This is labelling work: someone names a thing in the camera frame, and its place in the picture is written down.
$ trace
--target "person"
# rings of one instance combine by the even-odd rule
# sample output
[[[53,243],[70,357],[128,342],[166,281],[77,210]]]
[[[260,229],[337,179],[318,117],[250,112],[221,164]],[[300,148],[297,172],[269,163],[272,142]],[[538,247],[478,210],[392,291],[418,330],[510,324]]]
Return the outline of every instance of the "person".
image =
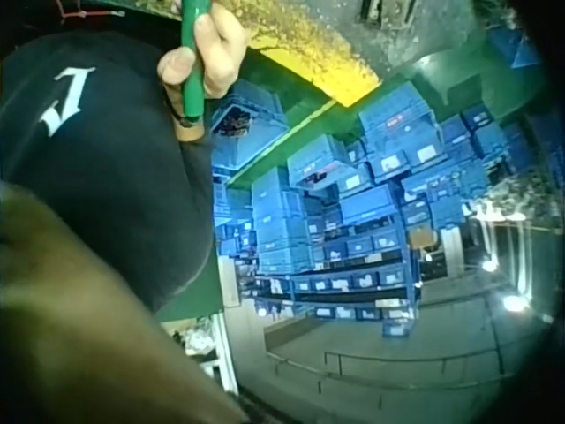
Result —
[[[214,4],[194,36],[207,96],[222,97],[247,32]],[[246,421],[153,317],[212,249],[211,147],[171,121],[195,54],[71,32],[4,60],[0,363],[19,390],[0,413],[13,420]]]

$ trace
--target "handrail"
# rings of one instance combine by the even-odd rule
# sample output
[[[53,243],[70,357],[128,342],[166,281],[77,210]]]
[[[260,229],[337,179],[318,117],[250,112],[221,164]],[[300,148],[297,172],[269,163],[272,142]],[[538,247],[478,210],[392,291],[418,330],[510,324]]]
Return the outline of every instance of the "handrail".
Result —
[[[316,374],[318,376],[323,377],[321,380],[318,380],[318,392],[322,392],[322,382],[326,378],[331,378],[332,380],[346,382],[349,384],[356,384],[361,385],[364,387],[369,387],[373,389],[382,389],[382,390],[396,390],[396,391],[427,391],[427,390],[466,390],[472,389],[478,386],[486,385],[486,384],[494,384],[498,382],[502,382],[504,380],[508,380],[509,378],[513,377],[513,374],[505,374],[499,375],[495,378],[484,380],[482,382],[460,382],[457,384],[393,384],[390,382],[380,382],[377,380],[368,380],[363,377],[356,377],[351,375],[339,375],[337,373],[331,371],[322,371],[313,367],[308,367],[307,365],[300,364],[288,358],[283,358],[278,356],[274,353],[267,352],[267,356],[276,360],[278,362],[277,366],[279,365],[289,365],[291,367],[295,367],[298,369],[305,370],[311,374]],[[278,375],[278,368],[275,369],[275,373]]]

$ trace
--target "ceiling light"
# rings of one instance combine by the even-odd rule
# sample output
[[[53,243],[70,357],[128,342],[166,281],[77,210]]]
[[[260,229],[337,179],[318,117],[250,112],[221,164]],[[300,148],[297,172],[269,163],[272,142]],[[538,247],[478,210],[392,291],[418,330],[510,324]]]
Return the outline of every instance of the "ceiling light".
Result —
[[[504,307],[510,312],[523,312],[528,307],[528,301],[521,296],[507,296],[502,300]]]

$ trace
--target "light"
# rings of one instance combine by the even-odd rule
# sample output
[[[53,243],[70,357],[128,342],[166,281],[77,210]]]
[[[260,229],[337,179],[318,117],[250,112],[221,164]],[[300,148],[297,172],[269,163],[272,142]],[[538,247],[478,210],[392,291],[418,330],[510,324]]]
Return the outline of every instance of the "light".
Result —
[[[513,214],[508,215],[506,219],[508,219],[509,221],[525,221],[526,215],[524,215],[522,212],[514,212]]]
[[[498,263],[496,261],[484,261],[482,267],[486,272],[494,272],[498,268]]]
[[[528,307],[528,301],[520,296],[507,296],[502,300],[504,307],[510,312],[523,312]]]

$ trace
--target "finger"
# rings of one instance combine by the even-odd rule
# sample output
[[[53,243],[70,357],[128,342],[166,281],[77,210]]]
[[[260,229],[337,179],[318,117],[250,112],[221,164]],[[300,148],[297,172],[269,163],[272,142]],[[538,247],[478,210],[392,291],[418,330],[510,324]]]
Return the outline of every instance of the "finger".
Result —
[[[157,65],[157,73],[162,82],[175,86],[184,82],[191,74],[194,65],[194,52],[188,47],[180,47],[165,54]]]
[[[204,62],[206,77],[218,87],[231,86],[237,79],[239,66],[234,64],[210,15],[201,15],[196,20],[194,38]]]
[[[227,44],[227,50],[233,62],[239,67],[244,60],[249,44],[249,34],[236,16],[221,4],[212,4],[210,16],[218,34],[224,39],[224,44]]]

